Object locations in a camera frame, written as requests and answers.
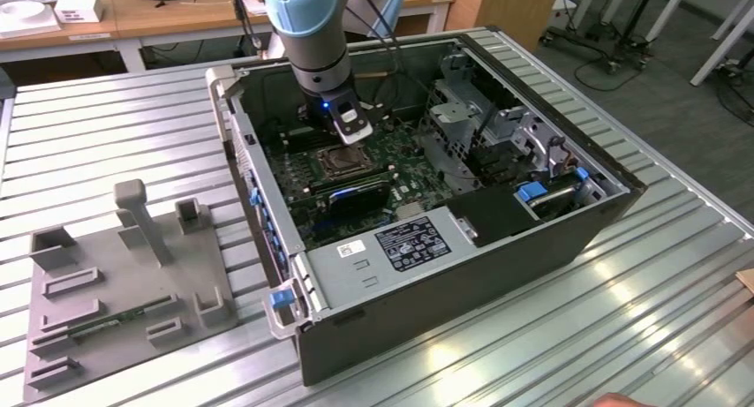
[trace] blue latch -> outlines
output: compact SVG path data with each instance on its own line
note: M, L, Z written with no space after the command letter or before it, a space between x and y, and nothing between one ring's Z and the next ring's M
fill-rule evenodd
M272 301L272 308L282 308L296 301L296 294L293 290L278 290L269 294L269 301Z
M523 202L529 202L547 193L547 188L539 182L531 182L517 188L517 196Z
M248 202L250 202L252 206L257 206L258 204L261 204L261 195L258 195L258 188L252 188Z
M576 168L576 177L577 177L577 180L580 180L581 182L584 180L587 180L588 172L583 167Z

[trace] label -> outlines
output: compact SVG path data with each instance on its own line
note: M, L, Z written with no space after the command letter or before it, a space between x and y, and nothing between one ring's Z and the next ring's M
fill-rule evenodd
M73 36L67 36L70 41L86 41L89 39L103 39L109 38L109 34L75 34Z
M337 254L340 254L340 258L344 259L348 255L353 255L357 252L364 251L366 248L364 247L364 242L357 239L353 242L348 242L337 247Z
M392 268L398 272L405 272L449 253L445 240L428 217L378 232L374 237Z

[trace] circuit board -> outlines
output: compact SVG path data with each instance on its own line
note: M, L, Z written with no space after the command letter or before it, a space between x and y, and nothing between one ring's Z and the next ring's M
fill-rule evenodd
M346 151L337 143L296 153L266 150L306 249L401 220L406 211L426 211L452 196L410 136L412 131L408 124L380 126ZM337 218L326 216L332 197L369 185L381 185L388 191L378 207Z

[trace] metal bracket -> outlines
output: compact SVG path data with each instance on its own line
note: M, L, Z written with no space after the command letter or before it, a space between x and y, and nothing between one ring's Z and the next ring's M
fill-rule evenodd
M293 316L293 322L286 325L282 324L280 314L276 309L272 308L272 294L276 292L292 290L296 297L292 304L285 307ZM301 286L296 278L288 279L280 283L274 288L269 288L261 297L261 306L264 307L264 313L266 316L266 323L269 324L269 332L276 339L286 339L296 336L296 329L298 326L304 325L310 321L310 317L304 315L304 305L300 301Z
M204 77L206 81L206 89L209 91L209 101L212 102L216 131L220 135L220 140L226 142L225 119L222 118L222 111L218 102L220 98L229 98L238 90L238 86L236 85L236 71L229 64L220 65L206 69Z

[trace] workbench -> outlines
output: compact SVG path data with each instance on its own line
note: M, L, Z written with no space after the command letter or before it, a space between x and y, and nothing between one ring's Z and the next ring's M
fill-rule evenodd
M0 64L34 58L117 51L129 72L145 70L140 49L165 43L240 36L230 0L99 0L99 23L61 23L61 30L0 40ZM453 0L404 0L400 17L428 16L426 33L445 27ZM254 33L272 31L266 15L249 14Z
M206 99L214 64L21 87L0 124L0 405L21 403L27 232L115 226L109 191L131 177L152 215L184 197L210 207L242 324L43 405L561 406L608 391L663 406L754 402L752 295L733 278L754 261L751 225L501 33L468 34L648 186L572 263L305 388L258 304Z

